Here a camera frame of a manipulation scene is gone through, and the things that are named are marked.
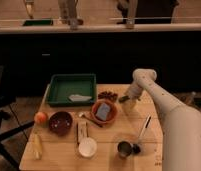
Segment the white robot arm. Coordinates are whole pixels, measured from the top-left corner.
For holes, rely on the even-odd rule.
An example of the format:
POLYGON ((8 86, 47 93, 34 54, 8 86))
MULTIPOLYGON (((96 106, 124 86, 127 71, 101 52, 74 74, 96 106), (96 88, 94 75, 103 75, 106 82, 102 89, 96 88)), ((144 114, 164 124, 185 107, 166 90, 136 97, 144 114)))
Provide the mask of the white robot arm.
POLYGON ((153 69, 135 69, 125 94, 139 99, 145 90, 162 114, 162 171, 201 171, 201 112, 159 86, 153 69))

